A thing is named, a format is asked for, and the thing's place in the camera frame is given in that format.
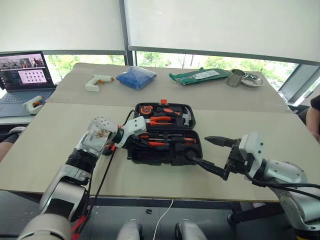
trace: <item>screwdriver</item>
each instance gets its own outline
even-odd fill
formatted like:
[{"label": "screwdriver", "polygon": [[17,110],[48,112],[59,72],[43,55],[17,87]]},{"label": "screwdriver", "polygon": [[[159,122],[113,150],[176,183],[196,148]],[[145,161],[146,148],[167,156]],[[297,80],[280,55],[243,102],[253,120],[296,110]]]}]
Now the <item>screwdriver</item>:
[{"label": "screwdriver", "polygon": [[149,144],[151,147],[158,147],[158,146],[169,145],[169,143],[157,142],[157,141],[148,141],[148,144]]},{"label": "screwdriver", "polygon": [[197,141],[194,138],[182,137],[182,136],[173,136],[171,139],[162,139],[162,138],[149,138],[151,141],[169,141],[171,143],[182,143],[182,144],[196,144]]},{"label": "screwdriver", "polygon": [[140,135],[141,139],[148,139],[148,138],[158,138],[158,137],[163,137],[163,136],[180,136],[182,137],[182,134],[159,134],[155,132],[145,132]]}]

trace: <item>blue plastic bag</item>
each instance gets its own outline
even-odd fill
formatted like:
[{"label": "blue plastic bag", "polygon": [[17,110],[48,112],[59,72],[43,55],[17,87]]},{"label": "blue plastic bag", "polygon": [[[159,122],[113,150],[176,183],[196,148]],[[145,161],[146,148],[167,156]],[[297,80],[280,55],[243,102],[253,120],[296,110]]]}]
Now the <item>blue plastic bag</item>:
[{"label": "blue plastic bag", "polygon": [[157,74],[154,71],[150,71],[138,66],[130,66],[126,72],[121,73],[115,78],[120,83],[133,88],[135,90],[142,89],[151,80],[155,79]]}]

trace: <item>beige tabletop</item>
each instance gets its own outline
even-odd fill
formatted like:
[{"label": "beige tabletop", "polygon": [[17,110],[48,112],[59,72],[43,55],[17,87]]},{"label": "beige tabletop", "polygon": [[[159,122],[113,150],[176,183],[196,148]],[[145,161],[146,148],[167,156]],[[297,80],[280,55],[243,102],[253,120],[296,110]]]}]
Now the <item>beige tabletop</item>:
[{"label": "beige tabletop", "polygon": [[32,116],[7,116],[0,117],[0,125],[19,125],[19,124],[29,124],[35,118]]},{"label": "beige tabletop", "polygon": [[85,83],[91,79],[92,74],[115,77],[125,72],[128,66],[77,63],[58,84],[47,102],[134,107],[138,103],[157,103],[160,99],[168,99],[170,103],[188,104],[199,110],[290,112],[286,103],[260,72],[250,72],[264,80],[264,85],[257,88],[242,84],[230,87],[226,84],[226,78],[183,86],[173,81],[169,73],[176,75],[195,69],[145,68],[156,72],[157,78],[141,90],[134,90],[115,80],[99,84],[100,92],[93,92],[85,89]]},{"label": "beige tabletop", "polygon": [[[0,189],[43,193],[59,167],[86,131],[92,118],[104,116],[123,124],[131,107],[47,103],[0,163]],[[259,132],[265,157],[290,161],[303,168],[311,183],[320,184],[320,145],[295,114],[246,111],[194,110],[203,158],[224,167],[228,147],[203,138],[240,138]],[[94,169],[92,194],[105,172],[109,156],[102,156]],[[196,198],[212,200],[275,201],[267,188],[257,187],[243,175],[230,174],[228,181],[197,165],[151,166],[126,159],[118,149],[101,189],[102,196]]]}]

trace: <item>green package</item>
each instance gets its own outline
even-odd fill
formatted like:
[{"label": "green package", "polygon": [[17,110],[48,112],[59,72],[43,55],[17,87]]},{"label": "green package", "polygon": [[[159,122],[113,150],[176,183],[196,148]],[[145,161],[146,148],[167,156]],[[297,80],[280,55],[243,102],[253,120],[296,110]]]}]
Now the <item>green package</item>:
[{"label": "green package", "polygon": [[197,71],[191,71],[191,72],[181,73],[177,75],[173,75],[172,73],[169,73],[169,77],[172,78],[172,80],[182,85],[189,85],[189,84],[199,84],[209,80],[227,78],[229,77],[229,71],[219,69],[219,68],[204,69],[203,67],[201,67]]}]

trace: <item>black toolbox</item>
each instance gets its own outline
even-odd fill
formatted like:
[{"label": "black toolbox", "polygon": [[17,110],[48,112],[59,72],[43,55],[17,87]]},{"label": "black toolbox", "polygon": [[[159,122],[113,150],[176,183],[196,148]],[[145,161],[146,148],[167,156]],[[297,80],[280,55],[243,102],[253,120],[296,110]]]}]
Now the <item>black toolbox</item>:
[{"label": "black toolbox", "polygon": [[172,166],[195,165],[193,157],[202,159],[200,138],[192,130],[196,120],[189,105],[167,103],[166,100],[160,103],[142,102],[135,106],[134,117],[139,116],[150,122],[146,122],[147,132],[137,138],[155,146],[129,147],[127,159],[136,164],[164,163]]}]

